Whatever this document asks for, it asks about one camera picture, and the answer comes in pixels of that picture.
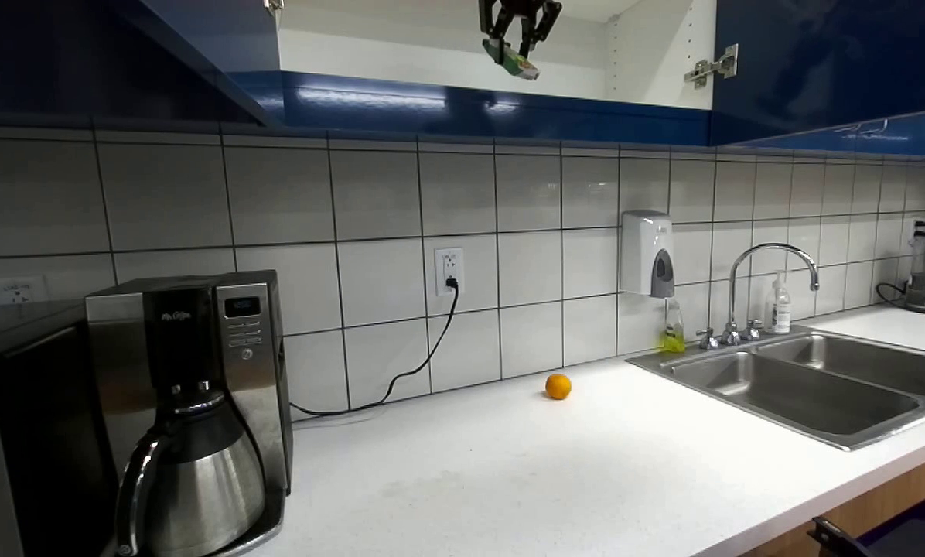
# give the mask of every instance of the bottle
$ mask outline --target bottle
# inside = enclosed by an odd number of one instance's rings
[[[678,299],[666,299],[666,332],[657,341],[658,355],[683,355],[688,341],[683,341],[683,318]]]
[[[793,295],[785,278],[774,278],[774,332],[788,335],[793,332]]]

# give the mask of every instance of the soap dispenser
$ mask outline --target soap dispenser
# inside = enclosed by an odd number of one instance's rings
[[[674,296],[672,219],[666,214],[620,216],[620,284],[634,296]]]

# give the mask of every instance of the stainless steel carafe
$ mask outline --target stainless steel carafe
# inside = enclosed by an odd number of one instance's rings
[[[214,553],[237,543],[264,507],[255,444],[229,395],[202,383],[173,395],[123,471],[119,553]]]

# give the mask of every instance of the carafe handle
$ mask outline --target carafe handle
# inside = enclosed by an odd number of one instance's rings
[[[114,522],[114,539],[119,539],[119,557],[135,557],[141,553],[141,534],[145,534],[145,512],[154,486],[154,469],[158,458],[173,445],[176,426],[173,422],[154,423],[140,445],[134,450],[121,493],[119,493],[119,522]]]

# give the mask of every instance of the electrical outlet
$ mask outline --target electrical outlet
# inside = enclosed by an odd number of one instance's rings
[[[448,278],[465,284],[465,252],[460,247],[440,247],[432,252],[432,278],[435,278],[435,296],[455,296],[448,289]]]
[[[50,299],[48,275],[0,275],[0,306]]]

